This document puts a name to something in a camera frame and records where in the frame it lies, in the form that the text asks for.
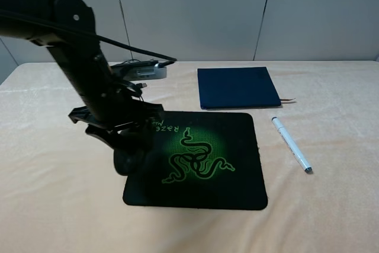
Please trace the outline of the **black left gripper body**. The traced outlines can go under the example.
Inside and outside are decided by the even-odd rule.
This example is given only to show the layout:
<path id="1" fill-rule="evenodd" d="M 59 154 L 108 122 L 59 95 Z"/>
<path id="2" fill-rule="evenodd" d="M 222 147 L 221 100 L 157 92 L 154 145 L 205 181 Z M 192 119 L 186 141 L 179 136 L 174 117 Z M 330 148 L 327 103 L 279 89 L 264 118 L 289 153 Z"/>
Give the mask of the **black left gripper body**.
<path id="1" fill-rule="evenodd" d="M 73 123 L 82 121 L 105 130 L 122 130 L 134 123 L 156 119 L 163 112 L 163 106 L 143 100 L 142 89 L 146 86 L 116 80 L 104 92 L 82 96 L 85 105 L 74 108 L 69 118 Z"/>

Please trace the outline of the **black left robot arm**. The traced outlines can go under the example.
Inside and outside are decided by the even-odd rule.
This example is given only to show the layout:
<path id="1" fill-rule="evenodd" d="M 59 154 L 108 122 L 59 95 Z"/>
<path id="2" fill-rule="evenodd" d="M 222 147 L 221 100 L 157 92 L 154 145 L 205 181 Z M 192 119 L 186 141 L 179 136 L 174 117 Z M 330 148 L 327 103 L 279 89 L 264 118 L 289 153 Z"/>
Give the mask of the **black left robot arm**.
<path id="1" fill-rule="evenodd" d="M 69 117 L 88 125 L 88 135 L 134 156 L 152 147 L 152 120 L 163 110 L 143 101 L 144 84 L 127 74 L 135 64 L 110 66 L 83 0 L 1 0 L 1 35 L 45 47 L 83 101 Z"/>

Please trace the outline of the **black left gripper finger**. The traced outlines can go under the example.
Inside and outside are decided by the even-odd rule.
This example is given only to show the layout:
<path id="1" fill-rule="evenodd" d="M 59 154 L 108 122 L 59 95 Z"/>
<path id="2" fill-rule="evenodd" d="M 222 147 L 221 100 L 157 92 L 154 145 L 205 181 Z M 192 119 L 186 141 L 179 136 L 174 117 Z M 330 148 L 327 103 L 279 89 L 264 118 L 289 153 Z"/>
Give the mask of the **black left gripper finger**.
<path id="1" fill-rule="evenodd" d="M 100 129 L 95 126 L 88 125 L 88 127 L 85 130 L 85 133 L 102 141 L 113 150 L 123 149 L 124 140 L 122 135 L 120 135 L 117 131 Z"/>
<path id="2" fill-rule="evenodd" d="M 152 150 L 155 146 L 154 119 L 147 119 L 136 124 L 130 129 L 130 137 L 133 146 L 144 152 Z"/>

